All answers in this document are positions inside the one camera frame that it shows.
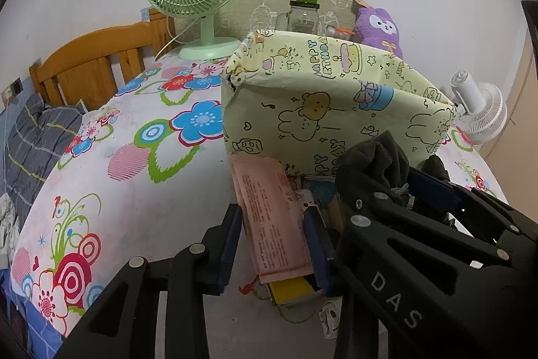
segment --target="pink package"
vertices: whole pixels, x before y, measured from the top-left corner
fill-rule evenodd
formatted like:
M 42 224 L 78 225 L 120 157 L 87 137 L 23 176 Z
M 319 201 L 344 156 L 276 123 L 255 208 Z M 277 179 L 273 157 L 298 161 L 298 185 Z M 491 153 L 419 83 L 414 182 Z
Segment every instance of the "pink package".
M 314 272 L 302 213 L 284 168 L 271 157 L 232 154 L 233 185 L 245 235 L 261 283 Z

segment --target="yellow object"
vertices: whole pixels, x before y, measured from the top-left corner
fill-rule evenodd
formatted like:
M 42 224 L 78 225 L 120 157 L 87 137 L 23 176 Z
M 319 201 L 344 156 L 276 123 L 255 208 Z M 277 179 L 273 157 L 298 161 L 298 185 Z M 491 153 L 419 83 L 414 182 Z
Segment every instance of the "yellow object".
M 308 301 L 321 294 L 321 289 L 315 291 L 304 277 L 287 280 L 271 281 L 269 288 L 276 304 L 297 304 Z
M 288 175 L 334 176 L 340 155 L 385 130 L 417 166 L 455 115 L 392 53 L 274 30 L 250 33 L 230 57 L 222 106 L 227 151 L 276 158 Z

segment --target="wooden headboard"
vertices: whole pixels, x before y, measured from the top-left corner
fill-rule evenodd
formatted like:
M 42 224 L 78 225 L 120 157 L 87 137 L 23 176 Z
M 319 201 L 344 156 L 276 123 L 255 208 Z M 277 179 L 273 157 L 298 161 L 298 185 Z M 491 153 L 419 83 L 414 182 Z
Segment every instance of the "wooden headboard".
M 89 110 L 105 104 L 116 92 L 108 56 L 117 53 L 123 80 L 127 83 L 144 70 L 141 48 L 157 53 L 170 41 L 166 29 L 175 34 L 174 20 L 150 9 L 150 22 L 99 29 L 66 43 L 42 64 L 30 67 L 34 89 L 52 105 L 63 105 L 58 84 L 67 104 L 84 100 Z M 171 43 L 163 54 L 177 45 Z

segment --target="purple plush toy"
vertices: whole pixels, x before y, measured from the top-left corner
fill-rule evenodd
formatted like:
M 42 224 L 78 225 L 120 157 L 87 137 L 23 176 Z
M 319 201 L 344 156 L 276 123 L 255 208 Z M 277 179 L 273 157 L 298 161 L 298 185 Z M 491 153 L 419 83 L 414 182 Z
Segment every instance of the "purple plush toy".
M 393 53 L 400 59 L 400 34 L 390 14 L 382 8 L 362 7 L 355 21 L 354 41 Z

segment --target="glass jar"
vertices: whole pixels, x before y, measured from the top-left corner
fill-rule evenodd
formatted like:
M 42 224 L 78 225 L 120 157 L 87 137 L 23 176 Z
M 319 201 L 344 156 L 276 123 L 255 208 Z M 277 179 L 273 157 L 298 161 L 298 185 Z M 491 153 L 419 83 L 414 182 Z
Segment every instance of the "glass jar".
M 290 1 L 290 11 L 276 17 L 275 29 L 295 33 L 317 34 L 319 4 Z

